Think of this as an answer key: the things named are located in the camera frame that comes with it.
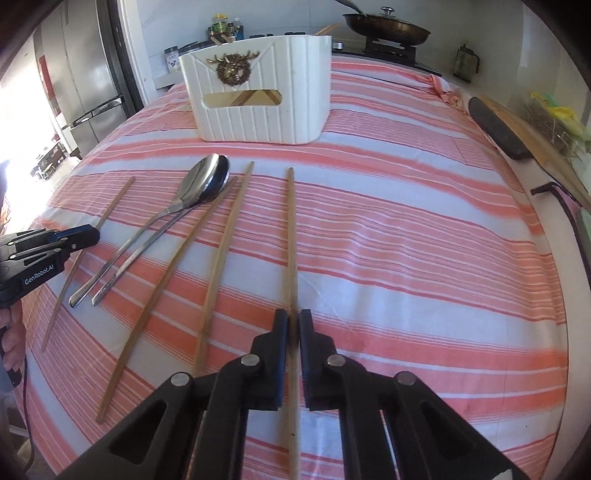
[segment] gas stove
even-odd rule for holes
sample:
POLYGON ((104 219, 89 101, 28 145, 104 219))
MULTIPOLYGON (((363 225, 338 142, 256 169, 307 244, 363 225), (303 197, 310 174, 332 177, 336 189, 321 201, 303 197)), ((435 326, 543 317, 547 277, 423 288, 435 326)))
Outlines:
POLYGON ((415 47, 398 45, 400 46, 386 45, 384 43, 378 43, 378 40, 375 38, 366 37, 365 48, 363 50, 355 50, 354 48, 343 46, 343 48, 333 48, 333 53, 389 61, 421 70, 422 72, 432 73, 439 77, 441 76, 441 73, 417 61, 417 49, 415 47))

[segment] metal screw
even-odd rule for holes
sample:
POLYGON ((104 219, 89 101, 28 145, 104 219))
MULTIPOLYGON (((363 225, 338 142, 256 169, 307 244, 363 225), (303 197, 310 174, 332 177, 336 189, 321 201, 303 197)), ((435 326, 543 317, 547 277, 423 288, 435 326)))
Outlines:
POLYGON ((186 384, 189 383, 189 380, 191 380, 191 377, 184 372, 179 372, 170 377, 170 382, 175 387, 184 387, 186 384))
POLYGON ((411 372, 400 372, 396 378, 402 385, 413 385, 417 380, 417 376, 411 372))
POLYGON ((342 367, 345 364, 345 357, 343 355, 331 355, 326 359, 331 367, 342 367))
POLYGON ((258 365, 260 360, 261 359, 258 358, 258 355, 255 355, 254 353, 247 353, 240 359, 240 363, 245 367, 254 367, 255 365, 258 365))

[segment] wooden cutting board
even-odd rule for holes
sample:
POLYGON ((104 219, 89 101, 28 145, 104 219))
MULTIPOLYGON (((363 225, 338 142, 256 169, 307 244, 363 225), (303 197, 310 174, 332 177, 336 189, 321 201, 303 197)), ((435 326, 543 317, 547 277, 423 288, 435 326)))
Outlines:
POLYGON ((589 192, 568 161, 558 153, 541 133, 525 120, 487 96, 479 96, 478 98, 513 130, 513 133, 519 137, 544 170, 560 182, 585 209, 591 210, 589 192))

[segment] refrigerator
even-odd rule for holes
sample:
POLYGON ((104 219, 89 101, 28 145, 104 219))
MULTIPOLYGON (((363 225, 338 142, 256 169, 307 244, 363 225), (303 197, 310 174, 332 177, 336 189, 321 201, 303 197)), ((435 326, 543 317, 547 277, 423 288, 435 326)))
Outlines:
POLYGON ((85 156, 143 107, 116 0, 66 0, 33 36, 48 100, 85 156))

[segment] frying pan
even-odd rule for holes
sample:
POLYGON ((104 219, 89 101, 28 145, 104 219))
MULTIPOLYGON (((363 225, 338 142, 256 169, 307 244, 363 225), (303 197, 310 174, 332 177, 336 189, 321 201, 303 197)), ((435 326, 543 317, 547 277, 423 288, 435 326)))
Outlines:
POLYGON ((367 15, 350 0, 336 0, 355 10, 356 14, 343 15, 351 30, 369 38, 381 38, 414 47, 424 43, 431 34, 429 30, 400 20, 392 15, 393 8, 382 7, 383 15, 367 15))

